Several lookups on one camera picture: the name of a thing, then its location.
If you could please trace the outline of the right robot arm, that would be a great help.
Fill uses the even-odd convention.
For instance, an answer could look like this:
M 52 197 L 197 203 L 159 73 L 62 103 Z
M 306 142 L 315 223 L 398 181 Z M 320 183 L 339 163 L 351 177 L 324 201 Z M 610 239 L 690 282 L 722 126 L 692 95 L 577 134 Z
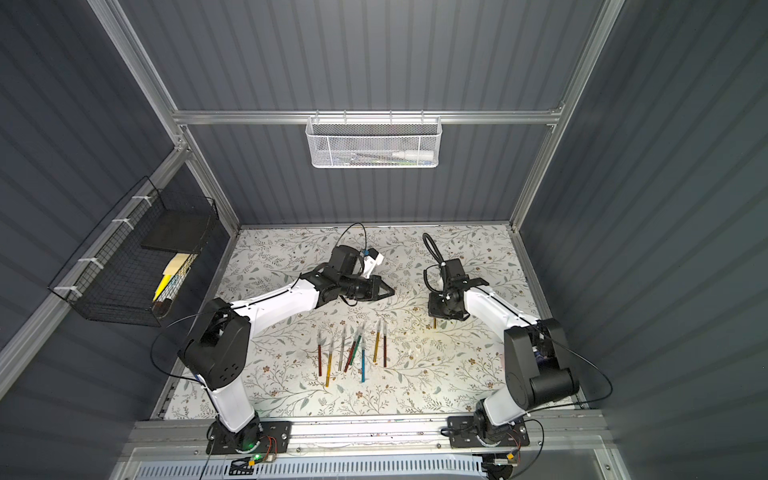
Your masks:
M 522 313 L 487 281 L 471 278 L 458 259 L 439 260 L 437 266 L 442 287 L 428 288 L 429 315 L 455 321 L 475 317 L 504 344 L 504 385 L 479 401 L 478 432 L 488 436 L 536 407 L 578 392 L 579 380 L 557 320 Z

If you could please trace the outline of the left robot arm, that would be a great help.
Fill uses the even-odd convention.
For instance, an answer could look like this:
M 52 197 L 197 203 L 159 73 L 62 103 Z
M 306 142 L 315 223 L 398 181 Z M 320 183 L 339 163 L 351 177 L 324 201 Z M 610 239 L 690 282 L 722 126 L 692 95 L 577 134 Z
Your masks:
M 288 285 L 233 302 L 214 298 L 195 318 L 178 357 L 202 383 L 224 430 L 239 434 L 257 414 L 242 382 L 250 341 L 269 327 L 337 299 L 376 302 L 394 295 L 373 270 L 383 263 L 376 249 L 337 245 L 330 260 Z

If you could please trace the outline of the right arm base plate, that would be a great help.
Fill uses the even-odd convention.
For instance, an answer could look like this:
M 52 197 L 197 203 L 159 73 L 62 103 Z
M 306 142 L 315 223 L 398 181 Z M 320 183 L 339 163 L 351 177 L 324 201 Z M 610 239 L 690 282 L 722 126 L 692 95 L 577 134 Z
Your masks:
M 494 426 L 473 415 L 449 416 L 440 433 L 449 439 L 452 448 L 509 448 L 530 445 L 523 423 Z

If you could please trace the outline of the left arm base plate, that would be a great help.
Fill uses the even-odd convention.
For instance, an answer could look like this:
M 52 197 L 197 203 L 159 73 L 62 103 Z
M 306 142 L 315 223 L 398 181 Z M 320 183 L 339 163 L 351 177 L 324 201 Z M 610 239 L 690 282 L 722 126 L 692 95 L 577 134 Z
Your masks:
M 289 421 L 252 420 L 238 433 L 229 431 L 215 420 L 206 433 L 206 453 L 212 455 L 254 455 L 285 453 L 293 423 Z

